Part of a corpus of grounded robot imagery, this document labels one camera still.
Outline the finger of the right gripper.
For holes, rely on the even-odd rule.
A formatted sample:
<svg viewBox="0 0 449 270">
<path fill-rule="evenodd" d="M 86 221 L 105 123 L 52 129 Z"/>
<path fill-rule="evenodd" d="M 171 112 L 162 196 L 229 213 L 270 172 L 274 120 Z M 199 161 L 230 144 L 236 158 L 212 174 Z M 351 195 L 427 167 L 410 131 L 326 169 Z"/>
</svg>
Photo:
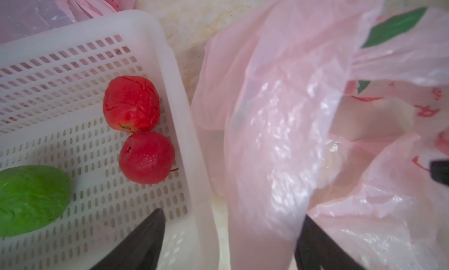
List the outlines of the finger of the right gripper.
<svg viewBox="0 0 449 270">
<path fill-rule="evenodd" d="M 430 176 L 435 182 L 449 187 L 449 160 L 436 160 L 430 163 Z"/>
</svg>

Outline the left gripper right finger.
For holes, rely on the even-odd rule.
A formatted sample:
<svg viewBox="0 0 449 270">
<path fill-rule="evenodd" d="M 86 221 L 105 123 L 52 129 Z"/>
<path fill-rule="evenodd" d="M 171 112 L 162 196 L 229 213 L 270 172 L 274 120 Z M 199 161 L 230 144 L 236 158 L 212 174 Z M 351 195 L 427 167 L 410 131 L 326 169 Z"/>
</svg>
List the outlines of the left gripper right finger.
<svg viewBox="0 0 449 270">
<path fill-rule="evenodd" d="M 364 270 L 309 216 L 295 250 L 298 270 Z"/>
</svg>

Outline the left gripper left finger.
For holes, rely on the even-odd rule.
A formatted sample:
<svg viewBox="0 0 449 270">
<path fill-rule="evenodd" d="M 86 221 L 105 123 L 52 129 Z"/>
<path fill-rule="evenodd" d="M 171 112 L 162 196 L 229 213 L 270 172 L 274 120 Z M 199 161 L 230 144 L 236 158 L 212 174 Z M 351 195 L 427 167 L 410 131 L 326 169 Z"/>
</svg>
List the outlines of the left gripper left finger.
<svg viewBox="0 0 449 270">
<path fill-rule="evenodd" d="M 165 228 L 166 217 L 158 208 L 92 270 L 156 270 Z"/>
</svg>

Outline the red apple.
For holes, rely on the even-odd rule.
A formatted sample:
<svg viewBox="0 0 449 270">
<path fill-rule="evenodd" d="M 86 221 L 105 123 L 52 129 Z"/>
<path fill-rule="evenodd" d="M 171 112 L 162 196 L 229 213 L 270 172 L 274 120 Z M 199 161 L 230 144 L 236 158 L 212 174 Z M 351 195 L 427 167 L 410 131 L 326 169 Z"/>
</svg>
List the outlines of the red apple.
<svg viewBox="0 0 449 270">
<path fill-rule="evenodd" d="M 153 130 L 160 120 L 160 97 L 153 83 L 137 76 L 110 81 L 104 95 L 103 114 L 110 128 L 127 133 Z"/>
<path fill-rule="evenodd" d="M 172 170 L 175 149 L 162 134 L 144 131 L 130 135 L 119 154 L 119 168 L 128 180 L 152 185 L 164 181 Z"/>
</svg>

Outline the green apple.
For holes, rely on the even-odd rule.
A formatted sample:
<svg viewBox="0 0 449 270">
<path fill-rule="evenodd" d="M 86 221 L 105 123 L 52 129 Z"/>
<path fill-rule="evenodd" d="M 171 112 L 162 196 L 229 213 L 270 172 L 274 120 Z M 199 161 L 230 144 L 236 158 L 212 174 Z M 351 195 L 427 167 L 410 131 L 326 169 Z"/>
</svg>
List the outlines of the green apple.
<svg viewBox="0 0 449 270">
<path fill-rule="evenodd" d="M 70 202 L 69 175 L 47 165 L 1 171 L 1 237 L 14 237 L 49 225 Z"/>
</svg>

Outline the white plastic basket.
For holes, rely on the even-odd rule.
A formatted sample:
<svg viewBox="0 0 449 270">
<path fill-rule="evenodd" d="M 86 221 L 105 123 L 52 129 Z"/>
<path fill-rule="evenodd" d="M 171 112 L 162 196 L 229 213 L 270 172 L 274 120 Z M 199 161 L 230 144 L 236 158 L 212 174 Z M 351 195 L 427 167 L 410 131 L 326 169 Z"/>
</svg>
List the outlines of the white plastic basket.
<svg viewBox="0 0 449 270">
<path fill-rule="evenodd" d="M 102 104 L 119 76 L 149 79 L 160 96 L 156 132 L 175 147 L 171 174 L 155 185 L 125 178 L 127 133 Z M 62 217 L 1 239 L 3 270 L 87 270 L 154 209 L 166 217 L 160 270 L 216 270 L 212 191 L 173 50 L 152 15 L 127 10 L 1 45 L 1 169 L 50 165 L 70 175 Z"/>
</svg>

